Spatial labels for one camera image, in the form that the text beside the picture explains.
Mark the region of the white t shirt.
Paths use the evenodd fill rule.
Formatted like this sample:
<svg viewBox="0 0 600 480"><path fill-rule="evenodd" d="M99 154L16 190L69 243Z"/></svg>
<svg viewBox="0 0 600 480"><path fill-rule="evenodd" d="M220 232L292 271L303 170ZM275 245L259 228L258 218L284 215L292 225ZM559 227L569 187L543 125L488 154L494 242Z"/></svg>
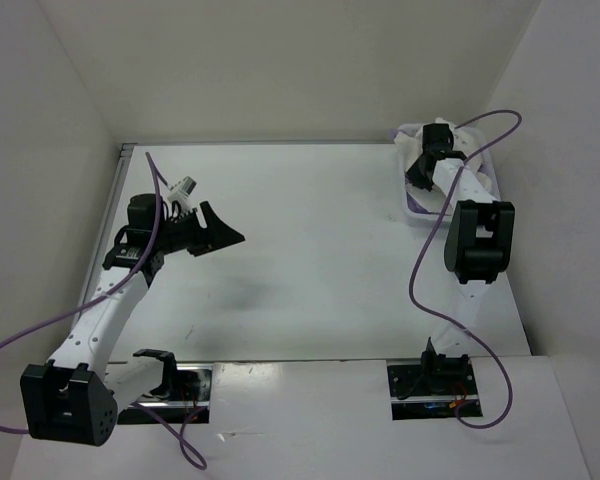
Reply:
<svg viewBox="0 0 600 480"><path fill-rule="evenodd" d="M493 192L493 182L483 171L481 153L468 157L478 149L476 140L455 123L436 117L433 122L422 124L415 130L405 126L393 133L393 142L404 161L405 182L415 191L441 192L434 183L436 164L447 159L460 159L477 179L482 188Z"/></svg>

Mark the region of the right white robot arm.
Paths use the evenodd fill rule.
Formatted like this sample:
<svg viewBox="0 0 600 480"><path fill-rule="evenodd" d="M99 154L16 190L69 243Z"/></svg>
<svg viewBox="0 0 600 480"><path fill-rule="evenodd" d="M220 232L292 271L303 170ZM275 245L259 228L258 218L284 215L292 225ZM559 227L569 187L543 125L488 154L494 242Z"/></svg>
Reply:
<svg viewBox="0 0 600 480"><path fill-rule="evenodd" d="M439 216L413 268L408 294L419 310L446 321L454 331L480 345L496 362L493 349L472 330L482 297L510 262L515 208L498 200L467 168L469 158L454 149L455 137L446 123L422 127L422 152L407 171L407 179L419 189L438 188L445 194ZM435 311L416 298L415 280L424 256L448 208L453 209L444 246L444 264L458 281L459 297L452 316Z"/></svg>

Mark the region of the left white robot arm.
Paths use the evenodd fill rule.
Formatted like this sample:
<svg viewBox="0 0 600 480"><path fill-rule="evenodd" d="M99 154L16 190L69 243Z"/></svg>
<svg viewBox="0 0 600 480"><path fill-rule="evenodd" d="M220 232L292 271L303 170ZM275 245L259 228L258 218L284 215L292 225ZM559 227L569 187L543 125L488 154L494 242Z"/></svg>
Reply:
<svg viewBox="0 0 600 480"><path fill-rule="evenodd" d="M167 255L198 257L243 242L208 202L165 212L154 194L135 195L127 223L106 254L94 306L81 314L66 340L42 365L20 377L28 432L41 440L92 446L111 436L120 412L145 394L169 399L182 388L173 353L143 348L124 368L108 373L119 337L148 293Z"/></svg>

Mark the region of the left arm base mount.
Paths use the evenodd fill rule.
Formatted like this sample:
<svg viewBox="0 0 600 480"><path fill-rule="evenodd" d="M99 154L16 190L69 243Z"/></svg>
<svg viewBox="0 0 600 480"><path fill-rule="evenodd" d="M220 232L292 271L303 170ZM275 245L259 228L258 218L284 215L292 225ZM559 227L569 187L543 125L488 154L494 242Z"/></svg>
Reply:
<svg viewBox="0 0 600 480"><path fill-rule="evenodd" d="M180 425L194 412L191 424L208 424L213 365L179 363L177 369L175 386L168 395L146 393L137 402L170 425Z"/></svg>

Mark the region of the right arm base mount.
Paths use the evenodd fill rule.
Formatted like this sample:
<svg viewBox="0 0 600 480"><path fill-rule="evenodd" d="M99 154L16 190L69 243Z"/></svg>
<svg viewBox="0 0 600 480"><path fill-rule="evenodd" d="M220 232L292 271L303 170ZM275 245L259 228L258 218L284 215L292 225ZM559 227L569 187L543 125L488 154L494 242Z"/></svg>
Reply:
<svg viewBox="0 0 600 480"><path fill-rule="evenodd" d="M447 360L426 371L420 360L386 365L393 421L483 416L474 370L468 358Z"/></svg>

